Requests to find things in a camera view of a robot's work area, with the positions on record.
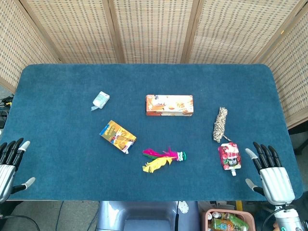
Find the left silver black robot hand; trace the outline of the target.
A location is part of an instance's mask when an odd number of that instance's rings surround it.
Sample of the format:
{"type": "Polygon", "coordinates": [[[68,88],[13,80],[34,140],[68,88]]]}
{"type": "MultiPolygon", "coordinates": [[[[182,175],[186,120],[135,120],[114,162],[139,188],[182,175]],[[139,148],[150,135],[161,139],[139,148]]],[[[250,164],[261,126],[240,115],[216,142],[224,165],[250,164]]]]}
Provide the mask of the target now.
{"type": "Polygon", "coordinates": [[[24,153],[31,144],[23,142],[24,138],[0,145],[0,203],[4,203],[11,194],[27,190],[36,180],[29,178],[20,185],[13,185],[15,175],[19,169],[24,153]]]}

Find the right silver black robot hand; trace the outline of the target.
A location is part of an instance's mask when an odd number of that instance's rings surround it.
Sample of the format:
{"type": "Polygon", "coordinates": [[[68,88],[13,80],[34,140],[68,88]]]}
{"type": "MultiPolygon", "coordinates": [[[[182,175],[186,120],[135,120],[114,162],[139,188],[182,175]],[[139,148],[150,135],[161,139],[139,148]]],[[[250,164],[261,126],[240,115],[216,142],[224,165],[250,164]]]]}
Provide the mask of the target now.
{"type": "Polygon", "coordinates": [[[250,179],[245,182],[248,187],[264,196],[267,201],[274,205],[287,205],[295,199],[295,193],[291,185],[288,173],[282,166],[280,157],[272,146],[265,146],[253,142],[256,153],[246,148],[260,176],[262,186],[255,185],[250,179]]]}

